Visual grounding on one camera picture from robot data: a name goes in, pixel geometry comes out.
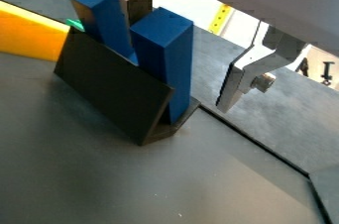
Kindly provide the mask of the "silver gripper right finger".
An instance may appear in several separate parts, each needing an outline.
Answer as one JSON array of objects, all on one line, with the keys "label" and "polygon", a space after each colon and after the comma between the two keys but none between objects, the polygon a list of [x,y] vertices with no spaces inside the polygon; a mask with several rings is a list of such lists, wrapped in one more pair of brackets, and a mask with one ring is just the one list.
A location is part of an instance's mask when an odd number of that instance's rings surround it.
[{"label": "silver gripper right finger", "polygon": [[267,92],[275,82],[271,72],[295,62],[307,42],[259,22],[250,47],[230,64],[217,100],[226,113],[253,89]]}]

